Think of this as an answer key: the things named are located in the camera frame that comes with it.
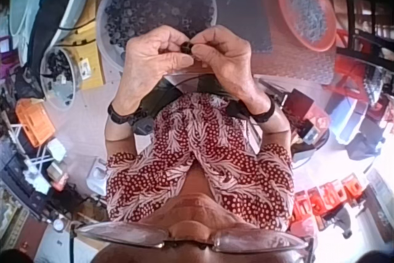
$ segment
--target orange tray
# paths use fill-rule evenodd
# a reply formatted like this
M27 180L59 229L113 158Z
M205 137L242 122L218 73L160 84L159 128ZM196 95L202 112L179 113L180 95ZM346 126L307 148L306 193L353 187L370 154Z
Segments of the orange tray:
M15 112L32 146L39 147L55 134L55 127L42 103L20 99Z
M312 44L310 41L306 40L300 34L298 34L297 30L293 27L294 14L292 13L290 7L287 5L287 0L279 0L279 7L282 11L284 20L294 34L294 36L307 48L317 52L324 52L330 49L331 46L334 44L334 41L336 39L337 20L330 0L319 0L319 4L327 20L327 31L326 34L320 39L320 41Z

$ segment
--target eyeglass frame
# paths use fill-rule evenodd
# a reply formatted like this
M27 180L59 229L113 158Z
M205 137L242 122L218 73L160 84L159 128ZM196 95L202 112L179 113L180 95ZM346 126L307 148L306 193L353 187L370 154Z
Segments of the eyeglass frame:
M148 225L148 224L141 224L141 223L136 223L138 224L138 226L144 226L146 228L149 229L154 229L154 230L159 230L159 231L164 231L167 233L167 239L163 239L163 241L158 244L158 245L142 245L139 243L130 243L130 242L125 242L125 241L116 241L116 239L111 238L111 239L106 239L106 238L100 238L98 237L98 235L89 235L88 233L81 233L78 230L83 228L83 227L88 227L88 226L92 226L92 225L97 225L98 223L93 223L93 224L83 224L80 223L79 225L77 225L75 222L72 222L70 225L70 262L73 263L73 261L71 261L71 253L73 253L73 251L71 250L71 248L73 247L71 245L71 241L79 235L83 236L83 237L88 237L97 241L103 241L106 243L115 243L117 245L126 245L126 246L134 246L136 248L151 248L151 249L164 249L166 246L170 247L170 248L176 248L178 247L180 244L184 244L184 243L191 243L193 245L196 245L199 249L206 249L206 248L210 248L211 251L216 252L216 253L222 253L222 254L262 254L262 253L270 253L270 252L277 252L277 251L300 251L300 250L306 250L308 252L308 256L307 256L307 260L306 262L311 262L312 261L312 257L313 257L313 245L314 245L314 239L310 238L309 241L306 241L305 238L300 238L297 237L293 234L290 233L285 233L285 232L277 232L274 230L265 230L265 229L253 229L253 231L256 230L261 230L262 232L273 232L273 233L277 233L277 234L281 234L281 235L286 235L286 236L290 236L293 237L297 240L300 240L303 242L302 245L299 246L289 246L289 247L279 247L279 248L267 248L267 249L256 249L253 251L238 251L238 252L228 252L228 251L222 251L219 248L216 247L215 245L215 237L221 232L221 231L226 231L226 230L231 230L231 229L225 229L225 230L218 230L215 232L215 234L213 234L210 239L212 240L211 243L208 242L201 242L201 241L197 241L197 240L167 240L168 238L170 238L170 232L168 231L168 229L163 229L157 226L152 226L152 225ZM135 223L124 223L127 225L130 225L131 227L135 224Z

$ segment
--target polka dot pattern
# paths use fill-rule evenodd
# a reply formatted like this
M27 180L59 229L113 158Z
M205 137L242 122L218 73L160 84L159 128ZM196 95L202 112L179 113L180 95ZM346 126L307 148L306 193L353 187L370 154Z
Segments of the polka dot pattern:
M244 123L227 116L227 105L215 95L184 95L159 113L153 143L141 154L109 157L110 219L137 222L149 216L179 194L197 161L226 210L262 229L286 230L294 202L288 152L269 144L251 153Z

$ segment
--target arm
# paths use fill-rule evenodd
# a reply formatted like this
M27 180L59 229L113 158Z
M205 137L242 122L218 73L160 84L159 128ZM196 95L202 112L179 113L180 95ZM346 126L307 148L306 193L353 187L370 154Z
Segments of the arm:
M267 112L270 99L258 90L251 73L251 45L223 26L215 26L197 34L191 42L192 53L211 66L221 85L232 96L242 100L253 115ZM290 151L290 125L276 107L273 116L259 125L263 130L262 145L276 143Z
M192 57L180 53L180 45L188 40L183 33L168 26L129 40L123 75L112 101L117 114L133 114L164 75L193 64ZM105 125L105 146L108 156L117 152L137 155L131 126L116 124L110 118Z

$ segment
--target wrist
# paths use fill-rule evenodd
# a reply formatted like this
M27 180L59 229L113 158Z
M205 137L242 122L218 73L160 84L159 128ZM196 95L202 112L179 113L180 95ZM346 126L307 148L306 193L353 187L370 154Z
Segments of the wrist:
M271 107L270 98L256 86L248 93L239 98L252 115L258 115L269 111Z
M113 110L120 116L127 116L135 113L140 106L141 100L135 98L122 99L118 96L112 101Z

